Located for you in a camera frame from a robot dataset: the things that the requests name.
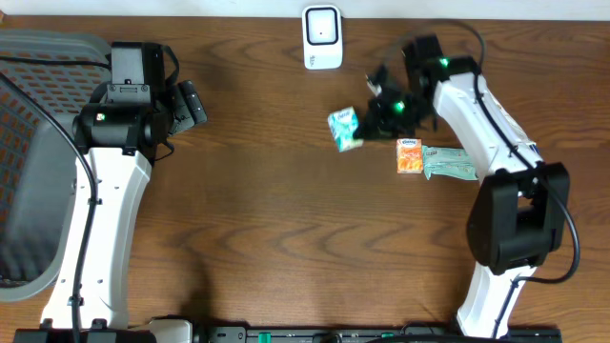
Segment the orange tissue packet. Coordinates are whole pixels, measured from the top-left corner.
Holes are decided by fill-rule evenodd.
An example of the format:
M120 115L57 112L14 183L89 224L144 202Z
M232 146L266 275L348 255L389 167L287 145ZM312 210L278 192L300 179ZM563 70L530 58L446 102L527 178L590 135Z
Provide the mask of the orange tissue packet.
M396 171L399 174L423 172L423 156L420 139L401 138L397 140Z

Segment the green Kleenex tissue packet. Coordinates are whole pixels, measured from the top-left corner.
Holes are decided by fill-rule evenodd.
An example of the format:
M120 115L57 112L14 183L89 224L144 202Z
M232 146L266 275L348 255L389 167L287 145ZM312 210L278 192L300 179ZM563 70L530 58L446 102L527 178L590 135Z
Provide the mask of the green Kleenex tissue packet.
M327 121L339 152L357 149L363 145L362 139L354 138L359 123L353 107L332 112Z

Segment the teal wet-wipe packet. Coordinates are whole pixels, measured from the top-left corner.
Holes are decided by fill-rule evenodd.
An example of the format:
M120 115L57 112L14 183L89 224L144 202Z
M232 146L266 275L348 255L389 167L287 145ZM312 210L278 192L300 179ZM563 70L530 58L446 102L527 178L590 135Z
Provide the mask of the teal wet-wipe packet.
M477 181L476 168L463 149L422 147L423 172L427 179L433 175L449 176L465 181Z

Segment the large yellow snack bag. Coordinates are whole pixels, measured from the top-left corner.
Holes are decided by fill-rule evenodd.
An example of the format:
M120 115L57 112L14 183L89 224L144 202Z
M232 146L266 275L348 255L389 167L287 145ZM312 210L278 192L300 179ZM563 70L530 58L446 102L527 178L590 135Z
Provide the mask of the large yellow snack bag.
M535 151L536 153L539 153L539 149L537 146L537 143L533 140L531 140L525 133L525 131L523 130L523 128L518 124L518 122L504 109L504 107L500 104L497 103L497 106L500 109L500 112L502 113L502 115L504 116L505 120L507 121L507 123L509 124L509 126L512 128L513 132L515 133L515 135L525 144L528 146L528 148L532 151Z

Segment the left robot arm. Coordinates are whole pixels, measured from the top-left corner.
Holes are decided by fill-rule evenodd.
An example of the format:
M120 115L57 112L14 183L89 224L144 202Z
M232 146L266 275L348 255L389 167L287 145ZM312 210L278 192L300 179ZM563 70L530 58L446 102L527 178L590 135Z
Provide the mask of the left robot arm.
M199 342L189 319L162 316L130 327L128 268L143 193L169 137L207 122L191 81L165 73L167 45L115 42L99 85L67 132L49 123L76 157L75 199L58 281L36 329L17 343Z

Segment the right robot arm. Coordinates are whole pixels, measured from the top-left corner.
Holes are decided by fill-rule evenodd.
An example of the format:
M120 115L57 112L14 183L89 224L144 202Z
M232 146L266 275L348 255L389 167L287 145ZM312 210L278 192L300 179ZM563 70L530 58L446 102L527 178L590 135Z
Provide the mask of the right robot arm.
M470 337L506 338L522 287L540 281L536 269L559 248L563 231L575 228L567 209L569 173L543 160L488 90L481 58L447 56L433 34L413 38L401 53L409 88L398 86L385 64L367 75L374 96L355 136L410 136L427 117L442 118L452 129L479 182L466 224L476 266L457 329Z

